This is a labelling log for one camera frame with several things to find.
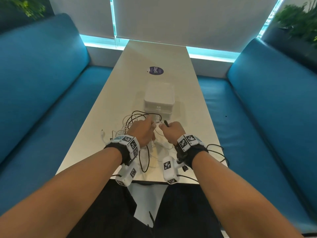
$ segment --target green plant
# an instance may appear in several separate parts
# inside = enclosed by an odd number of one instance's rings
[[[304,39],[317,48],[317,0],[306,2],[301,7],[287,5],[276,14],[274,21],[287,29],[291,37]]]
[[[12,4],[19,10],[23,11],[28,17],[38,19],[43,17],[45,6],[42,4],[43,0],[0,0],[5,4]]]

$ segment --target black wrist strap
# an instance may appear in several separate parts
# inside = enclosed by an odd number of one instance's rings
[[[179,144],[175,146],[175,149],[177,151],[177,159],[179,162],[184,162],[190,168],[192,168],[193,159],[198,153],[202,151],[208,152],[208,149],[201,144],[190,147],[186,152],[182,150]]]
[[[125,145],[119,144],[119,143],[109,143],[106,145],[105,148],[109,148],[109,147],[116,148],[117,150],[119,150],[121,153],[121,156],[122,156],[122,163],[121,164],[125,164],[125,165],[129,166],[130,161],[131,161],[130,152]]]

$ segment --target pants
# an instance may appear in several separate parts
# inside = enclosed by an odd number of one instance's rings
[[[67,238],[223,238],[199,185],[169,185],[153,228],[133,217],[136,207],[128,189],[109,180]]]

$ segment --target seat cushion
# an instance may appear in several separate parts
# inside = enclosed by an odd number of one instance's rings
[[[0,163],[89,63],[66,14],[0,35]]]
[[[317,74],[254,39],[228,79],[317,220]]]
[[[0,215],[57,172],[112,68],[90,67],[0,166]]]
[[[302,233],[317,232],[225,79],[198,76],[229,168],[263,194]]]

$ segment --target wristband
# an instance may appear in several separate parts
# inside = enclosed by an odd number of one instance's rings
[[[105,148],[113,147],[117,148],[122,155],[122,163],[127,166],[131,164],[133,159],[138,155],[140,151],[140,145],[136,137],[131,135],[117,136]]]
[[[177,140],[175,146],[177,151],[177,163],[185,162],[187,166],[192,168],[194,157],[201,151],[208,152],[205,144],[196,136],[184,134]]]

